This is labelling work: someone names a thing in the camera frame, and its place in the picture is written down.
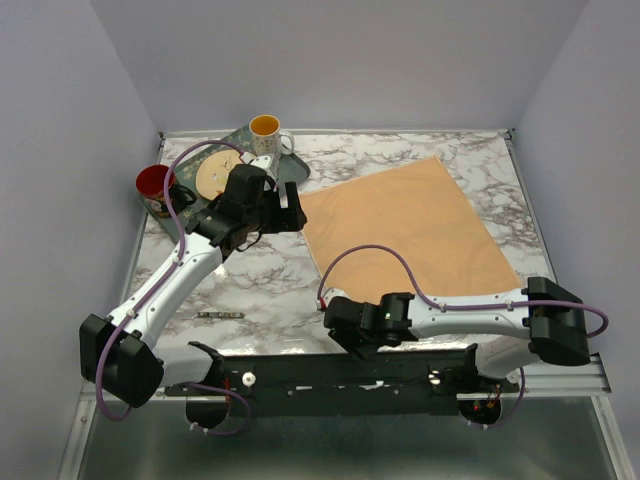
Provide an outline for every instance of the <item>metal frame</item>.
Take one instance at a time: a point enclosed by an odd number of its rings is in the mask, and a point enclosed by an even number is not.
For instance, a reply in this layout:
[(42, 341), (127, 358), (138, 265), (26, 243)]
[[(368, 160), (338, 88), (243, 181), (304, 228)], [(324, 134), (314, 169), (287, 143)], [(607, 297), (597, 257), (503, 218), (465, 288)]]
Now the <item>metal frame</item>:
[[(159, 146), (157, 162), (159, 163), (162, 158), (164, 150), (164, 140), (166, 138), (188, 138), (188, 137), (215, 137), (219, 135), (225, 135), (231, 133), (233, 130), (207, 130), (207, 131), (192, 131), (192, 132), (173, 132), (173, 133), (161, 133), (161, 143)], [(404, 134), (404, 133), (437, 133), (437, 132), (487, 132), (496, 130), (350, 130), (350, 129), (291, 129), (296, 134)], [(542, 251), (549, 268), (551, 279), (555, 281), (555, 272), (553, 271), (553, 265), (551, 263), (544, 237), (540, 231), (535, 211), (531, 205), (531, 200), (526, 189), (526, 185), (523, 181), (522, 174), (518, 162), (516, 160), (511, 130), (497, 130), (503, 134), (503, 139), (507, 146), (507, 150), (511, 157), (511, 162), (514, 166), (518, 182), (522, 188), (525, 202), (531, 218), (533, 220), (536, 233), (540, 239)], [(140, 221), (138, 231), (136, 234), (136, 246), (129, 262), (129, 268), (124, 281), (123, 290), (120, 296), (120, 301), (124, 301), (127, 298), (129, 288), (131, 286), (133, 276), (135, 273), (140, 248), (142, 245), (142, 237), (144, 235), (144, 229), (146, 225), (147, 215), (144, 215)], [(613, 410), (609, 403), (607, 395), (610, 393), (610, 387), (602, 366), (602, 362), (599, 356), (593, 356), (590, 365), (579, 368), (563, 368), (553, 367), (549, 365), (530, 365), (526, 369), (527, 375), (527, 389), (526, 395), (530, 397), (568, 397), (568, 396), (589, 396), (592, 398), (594, 409), (600, 424), (600, 428), (609, 451), (611, 461), (613, 463), (615, 473), (619, 480), (636, 480), (631, 463), (629, 461), (624, 442), (620, 435), (618, 425), (615, 420)], [(514, 393), (504, 393), (505, 396), (513, 396)], [(84, 455), (85, 447), (90, 433), (91, 424), (93, 421), (93, 415), (96, 407), (95, 403), (95, 390), (93, 385), (87, 382), (83, 383), (82, 391), (79, 398), (78, 408), (76, 415), (72, 423), (71, 434), (69, 436), (69, 442), (63, 456), (63, 461), (58, 474), (58, 480), (76, 480), (80, 472), (82, 465), (82, 458)], [(478, 395), (458, 395), (459, 399), (470, 398), (483, 398)], [(105, 395), (105, 400), (114, 400), (115, 397), (111, 395)], [(150, 401), (181, 401), (184, 402), (184, 397), (169, 397), (165, 395), (164, 389), (159, 389), (156, 392), (155, 397)], [(219, 396), (199, 396), (196, 398), (190, 397), (189, 401), (220, 401), (223, 402), (224, 397)]]

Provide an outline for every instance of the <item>tan towel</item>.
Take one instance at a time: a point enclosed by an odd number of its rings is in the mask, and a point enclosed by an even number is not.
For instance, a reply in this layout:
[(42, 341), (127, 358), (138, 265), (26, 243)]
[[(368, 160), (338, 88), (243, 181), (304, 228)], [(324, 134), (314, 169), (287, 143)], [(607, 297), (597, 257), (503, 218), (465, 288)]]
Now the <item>tan towel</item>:
[[(304, 235), (321, 273), (343, 251), (379, 243), (398, 251), (431, 295), (483, 295), (519, 281), (500, 248), (436, 157), (301, 196)], [(414, 292), (390, 254), (344, 258), (328, 278), (356, 301)]]

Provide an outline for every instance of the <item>gray backdrop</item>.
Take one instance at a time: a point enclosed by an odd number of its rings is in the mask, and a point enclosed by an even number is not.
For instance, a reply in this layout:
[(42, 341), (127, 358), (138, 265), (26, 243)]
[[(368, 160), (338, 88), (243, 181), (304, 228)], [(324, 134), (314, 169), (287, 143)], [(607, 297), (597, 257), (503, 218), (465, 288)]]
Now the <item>gray backdrop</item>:
[(516, 146), (559, 280), (611, 316), (594, 342), (640, 472), (640, 2), (592, 0)]
[(91, 0), (163, 131), (513, 127), (584, 0)]
[(0, 465), (55, 478), (78, 327), (118, 301), (155, 128), (86, 0), (0, 2)]

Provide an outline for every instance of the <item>white marble surface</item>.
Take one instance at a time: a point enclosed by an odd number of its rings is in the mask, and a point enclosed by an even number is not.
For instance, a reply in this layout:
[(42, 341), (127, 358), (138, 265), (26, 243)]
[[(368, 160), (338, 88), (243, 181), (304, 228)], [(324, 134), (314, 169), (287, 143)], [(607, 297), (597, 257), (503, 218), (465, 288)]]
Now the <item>white marble surface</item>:
[[(167, 139), (170, 163), (204, 138)], [(549, 270), (522, 189), (501, 134), (298, 135), (298, 155), (311, 168), (299, 189), (311, 192), (346, 180), (438, 155), (464, 191), (522, 281)], [(147, 220), (133, 289), (168, 256), (173, 244)], [(180, 312), (244, 312), (241, 320), (174, 319), (158, 346), (197, 340), (225, 355), (342, 352), (327, 336), (314, 294), (320, 275), (302, 234), (269, 235), (246, 253), (234, 253), (207, 277)], [(445, 335), (405, 349), (461, 348), (487, 336)]]

